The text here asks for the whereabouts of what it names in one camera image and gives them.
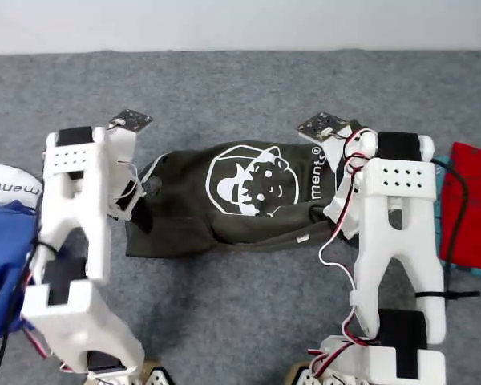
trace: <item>white logo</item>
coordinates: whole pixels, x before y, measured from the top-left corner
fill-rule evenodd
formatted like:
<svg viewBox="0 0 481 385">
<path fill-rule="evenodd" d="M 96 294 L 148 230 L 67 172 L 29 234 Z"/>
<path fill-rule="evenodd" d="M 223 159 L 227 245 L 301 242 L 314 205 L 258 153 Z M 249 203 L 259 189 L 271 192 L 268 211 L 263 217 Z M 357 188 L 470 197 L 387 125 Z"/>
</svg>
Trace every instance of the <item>white logo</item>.
<svg viewBox="0 0 481 385">
<path fill-rule="evenodd" d="M 239 144 L 222 152 L 210 163 L 205 188 L 225 214 L 272 217 L 281 206 L 299 199 L 296 173 L 278 146 Z"/>
</svg>

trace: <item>drawstring bag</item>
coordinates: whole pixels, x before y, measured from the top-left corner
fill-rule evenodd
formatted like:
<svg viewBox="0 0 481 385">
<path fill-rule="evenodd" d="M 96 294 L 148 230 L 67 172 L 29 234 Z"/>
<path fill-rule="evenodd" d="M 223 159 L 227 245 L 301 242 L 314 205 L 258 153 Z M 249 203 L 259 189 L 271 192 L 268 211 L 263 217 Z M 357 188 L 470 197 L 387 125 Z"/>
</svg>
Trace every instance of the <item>drawstring bag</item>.
<svg viewBox="0 0 481 385">
<path fill-rule="evenodd" d="M 245 141 L 171 152 L 139 178 L 152 228 L 127 222 L 132 257 L 286 249 L 324 241 L 333 228 L 322 210 L 336 177 L 314 144 Z"/>
</svg>

